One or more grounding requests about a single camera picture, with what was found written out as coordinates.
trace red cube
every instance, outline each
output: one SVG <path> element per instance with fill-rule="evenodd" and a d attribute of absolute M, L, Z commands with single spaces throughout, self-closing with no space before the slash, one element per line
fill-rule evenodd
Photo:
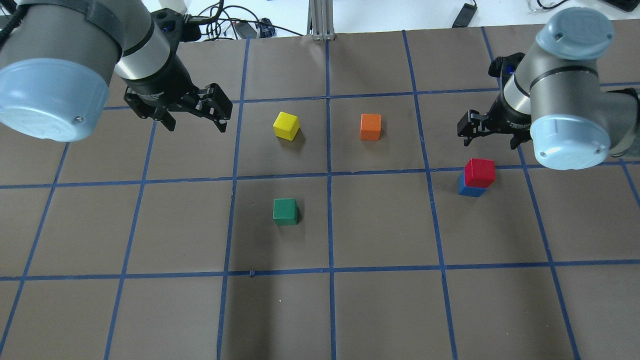
<path fill-rule="evenodd" d="M 469 160 L 465 166 L 465 185 L 488 188 L 495 181 L 495 162 L 487 159 Z"/>

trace white floor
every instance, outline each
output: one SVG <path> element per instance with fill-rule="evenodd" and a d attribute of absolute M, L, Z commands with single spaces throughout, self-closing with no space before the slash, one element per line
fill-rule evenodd
<path fill-rule="evenodd" d="M 173 0 L 143 0 L 150 11 Z M 189 13 L 197 14 L 217 0 L 186 0 Z M 333 18 L 337 33 L 361 33 L 411 29 L 450 28 L 465 2 L 472 0 L 333 0 Z M 600 0 L 569 0 L 551 11 L 532 11 L 536 0 L 476 0 L 478 10 L 469 26 L 543 24 L 560 9 L 581 6 L 604 13 L 609 19 L 640 19 L 640 6 L 623 12 Z M 541 0 L 543 4 L 560 0 Z M 226 5 L 241 5 L 267 17 L 277 26 L 304 33 L 307 26 L 307 0 L 226 0 Z M 229 9 L 232 17 L 251 19 L 241 9 Z M 279 37 L 288 36 L 278 31 Z"/>

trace cube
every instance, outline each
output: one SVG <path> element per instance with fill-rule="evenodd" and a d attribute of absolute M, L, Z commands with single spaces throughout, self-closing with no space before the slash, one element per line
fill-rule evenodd
<path fill-rule="evenodd" d="M 458 177 L 458 194 L 471 197 L 480 197 L 484 194 L 486 188 L 474 188 L 472 186 L 465 185 L 465 173 L 462 172 Z"/>
<path fill-rule="evenodd" d="M 362 114 L 360 117 L 360 139 L 380 140 L 382 132 L 382 115 Z"/>
<path fill-rule="evenodd" d="M 488 188 L 495 181 L 495 162 L 487 159 L 469 160 L 465 166 L 465 186 Z"/>
<path fill-rule="evenodd" d="M 273 221 L 277 226 L 297 225 L 299 213 L 296 199 L 273 200 Z"/>
<path fill-rule="evenodd" d="M 278 114 L 276 121 L 273 123 L 273 131 L 276 133 L 276 136 L 288 141 L 293 141 L 298 130 L 300 130 L 298 117 L 284 111 L 281 111 L 280 114 Z"/>

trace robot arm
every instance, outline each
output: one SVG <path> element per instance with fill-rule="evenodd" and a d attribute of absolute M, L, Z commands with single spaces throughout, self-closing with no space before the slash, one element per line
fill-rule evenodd
<path fill-rule="evenodd" d="M 173 131 L 170 111 L 188 111 L 226 129 L 227 96 L 216 84 L 198 89 L 176 55 L 188 35 L 181 14 L 149 14 L 140 0 L 22 0 L 21 8 L 22 24 L 0 44 L 0 121 L 7 126 L 63 142 L 86 138 L 115 69 L 139 117 Z"/>
<path fill-rule="evenodd" d="M 594 10 L 557 13 L 526 56 L 492 62 L 500 95 L 484 115 L 469 110 L 458 136 L 468 146 L 476 137 L 512 134 L 512 149 L 533 140 L 536 159 L 558 170 L 592 167 L 609 154 L 639 157 L 638 92 L 600 90 L 596 60 L 613 36 L 611 22 Z"/>

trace black connector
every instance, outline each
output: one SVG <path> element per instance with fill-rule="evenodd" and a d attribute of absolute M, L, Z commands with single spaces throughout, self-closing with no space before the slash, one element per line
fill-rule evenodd
<path fill-rule="evenodd" d="M 476 10 L 478 10 L 476 5 L 464 4 L 462 9 L 460 9 L 458 17 L 453 22 L 452 28 L 466 28 L 476 14 Z"/>

